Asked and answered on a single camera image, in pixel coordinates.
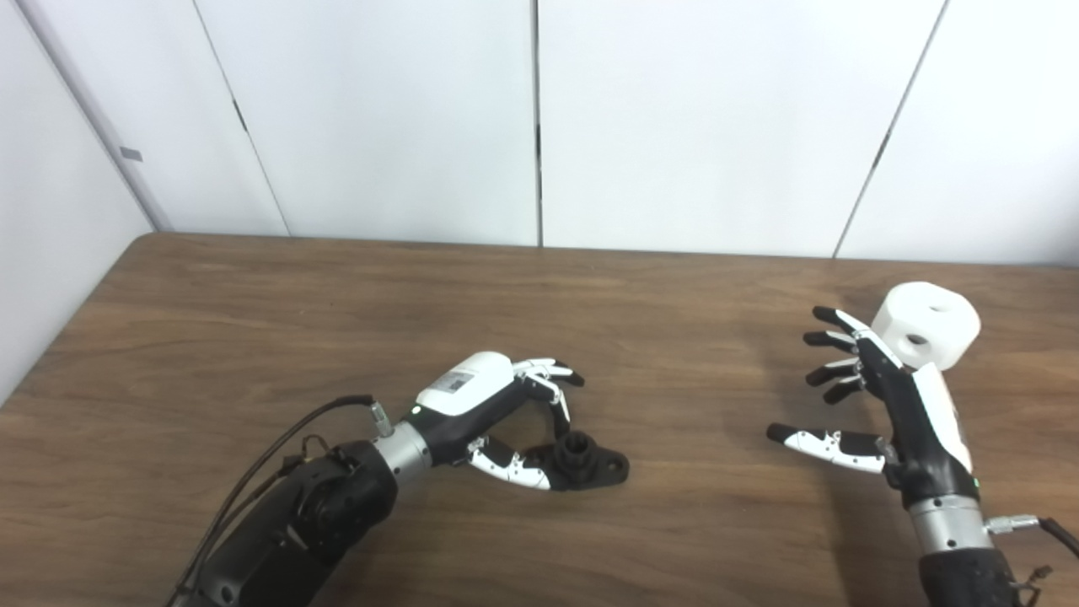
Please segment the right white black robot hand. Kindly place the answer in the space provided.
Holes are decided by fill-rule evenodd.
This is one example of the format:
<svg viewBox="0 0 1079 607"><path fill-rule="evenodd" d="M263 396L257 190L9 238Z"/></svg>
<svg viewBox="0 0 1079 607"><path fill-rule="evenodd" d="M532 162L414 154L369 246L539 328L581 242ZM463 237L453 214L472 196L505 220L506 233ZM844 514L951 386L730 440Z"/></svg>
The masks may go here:
<svg viewBox="0 0 1079 607"><path fill-rule="evenodd" d="M831 346L846 355L807 373L810 387L827 385L830 405L849 395L880 399L893 428L890 439L864 432L801 429L771 423L767 438L794 452L870 474L883 474L901 493L903 507L947 497L979 502L981 492L947 383L939 368L909 370L866 323L845 311L812 308L832 327L804 334L807 345Z"/></svg>

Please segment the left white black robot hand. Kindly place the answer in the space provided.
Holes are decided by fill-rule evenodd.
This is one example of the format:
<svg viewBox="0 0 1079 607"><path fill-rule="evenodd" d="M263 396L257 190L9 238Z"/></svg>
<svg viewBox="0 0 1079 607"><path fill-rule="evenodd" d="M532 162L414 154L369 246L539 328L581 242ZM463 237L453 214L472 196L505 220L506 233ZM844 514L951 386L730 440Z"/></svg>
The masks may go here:
<svg viewBox="0 0 1079 607"><path fill-rule="evenodd" d="M537 491L565 492L547 465L529 460L491 434L493 427L528 402L550 408L554 434L571 430L562 385L582 387L577 370L550 357L514 362L500 351L477 351L435 380L405 415L421 439L429 466L472 465L475 469Z"/></svg>

